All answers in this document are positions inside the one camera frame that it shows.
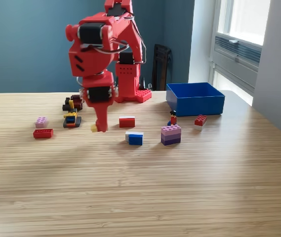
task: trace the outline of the blue wall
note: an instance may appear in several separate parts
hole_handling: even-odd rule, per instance
[[[194,0],[165,0],[164,7],[164,45],[172,50],[172,83],[185,83],[189,80]]]
[[[65,26],[104,11],[104,2],[0,0],[0,92],[78,91]],[[147,46],[146,83],[151,82],[156,43],[173,51],[173,82],[187,82],[194,1],[133,0],[133,8]],[[109,70],[114,72],[113,64]]]

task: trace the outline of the window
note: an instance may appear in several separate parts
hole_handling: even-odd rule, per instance
[[[232,83],[230,80],[225,78],[219,72],[215,72],[214,74],[214,87],[217,90],[231,90],[232,92],[237,94],[242,100],[252,106],[253,97],[249,93],[245,92],[240,87]]]
[[[270,0],[222,0],[218,32],[263,45]]]
[[[270,0],[216,0],[209,82],[216,72],[253,95]]]

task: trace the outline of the blue plastic bin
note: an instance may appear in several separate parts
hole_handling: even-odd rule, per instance
[[[166,100],[176,115],[220,115],[225,96],[207,82],[166,85]]]

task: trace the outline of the cable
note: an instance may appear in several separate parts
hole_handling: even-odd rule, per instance
[[[135,19],[135,15],[131,12],[128,12],[131,16],[125,16],[124,19],[126,20],[134,20]],[[141,44],[144,46],[145,48],[145,61],[141,61],[141,62],[135,62],[135,63],[142,63],[145,64],[147,62],[147,48],[146,45],[144,43],[144,39],[141,37],[139,30],[137,29],[137,26],[135,25],[134,21],[132,21],[133,27],[137,33],[137,35],[139,36],[140,40],[141,40]]]
[[[104,54],[120,53],[120,52],[125,51],[125,50],[128,49],[128,48],[129,48],[129,45],[126,45],[126,46],[123,47],[123,48],[119,48],[119,49],[117,49],[117,50],[111,50],[111,51],[109,51],[109,50],[105,50],[105,49],[100,49],[100,48],[98,48],[97,46],[94,47],[94,49],[95,49],[96,51],[98,51],[98,52],[100,52],[100,53],[104,53]]]
[[[77,83],[78,83],[80,86],[82,86],[82,87],[83,87],[82,83],[81,83],[81,82],[79,82],[79,77],[77,77]]]

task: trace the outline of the yellow lego piece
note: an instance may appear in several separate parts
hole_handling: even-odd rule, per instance
[[[78,111],[77,109],[75,109],[74,111],[68,112],[67,114],[63,115],[64,118],[68,117],[68,116],[75,116],[77,119],[78,116]]]
[[[92,131],[92,132],[97,132],[97,127],[96,127],[95,124],[93,124],[93,125],[91,126],[91,131]]]
[[[69,100],[69,105],[70,105],[70,108],[73,110],[75,108],[75,105],[73,103],[73,100]]]

